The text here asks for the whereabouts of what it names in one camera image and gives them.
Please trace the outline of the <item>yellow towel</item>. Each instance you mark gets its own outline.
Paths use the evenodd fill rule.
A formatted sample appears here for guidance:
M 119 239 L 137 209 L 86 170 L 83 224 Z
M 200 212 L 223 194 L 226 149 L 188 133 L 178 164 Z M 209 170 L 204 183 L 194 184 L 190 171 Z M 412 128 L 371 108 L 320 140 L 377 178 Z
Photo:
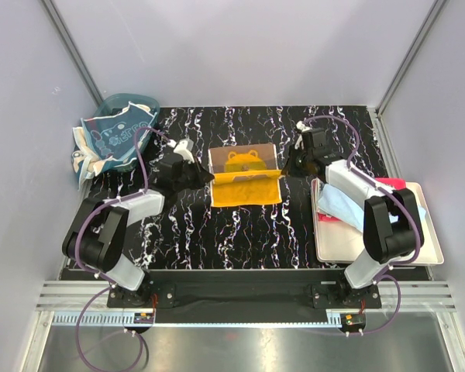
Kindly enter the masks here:
M 272 143 L 208 150 L 211 204 L 214 208 L 276 205 L 282 202 L 281 170 Z

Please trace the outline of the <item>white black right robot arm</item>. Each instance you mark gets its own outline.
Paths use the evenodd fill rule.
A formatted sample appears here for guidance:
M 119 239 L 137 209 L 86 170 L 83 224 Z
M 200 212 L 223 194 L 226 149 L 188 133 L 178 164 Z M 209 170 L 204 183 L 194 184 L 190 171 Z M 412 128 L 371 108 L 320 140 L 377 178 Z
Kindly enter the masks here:
M 413 261 L 424 244 L 419 207 L 414 193 L 395 190 L 359 170 L 326 146 L 322 129 L 297 124 L 298 139 L 289 147 L 281 174 L 317 177 L 363 209 L 361 254 L 343 271 L 332 296 L 346 307 L 363 300 L 395 262 Z

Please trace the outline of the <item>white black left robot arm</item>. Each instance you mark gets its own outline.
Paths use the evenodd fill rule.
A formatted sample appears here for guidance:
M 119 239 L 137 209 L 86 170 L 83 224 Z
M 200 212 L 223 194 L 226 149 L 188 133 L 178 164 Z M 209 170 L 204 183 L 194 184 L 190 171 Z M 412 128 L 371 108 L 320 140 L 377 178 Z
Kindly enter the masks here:
M 85 198 L 62 244 L 63 255 L 87 272 L 125 291 L 136 307 L 155 299 L 150 275 L 124 253 L 126 229 L 170 208 L 184 190 L 204 188 L 214 180 L 197 158 L 172 153 L 158 164 L 157 177 L 142 189 L 121 198 Z

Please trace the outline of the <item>light blue terry towel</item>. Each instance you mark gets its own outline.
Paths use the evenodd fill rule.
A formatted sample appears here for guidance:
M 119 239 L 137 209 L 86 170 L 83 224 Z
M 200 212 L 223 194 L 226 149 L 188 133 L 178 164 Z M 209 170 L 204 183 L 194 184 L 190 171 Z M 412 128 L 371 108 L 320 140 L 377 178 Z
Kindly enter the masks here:
M 363 208 L 332 185 L 324 185 L 319 191 L 317 216 L 319 221 L 341 221 L 363 232 Z

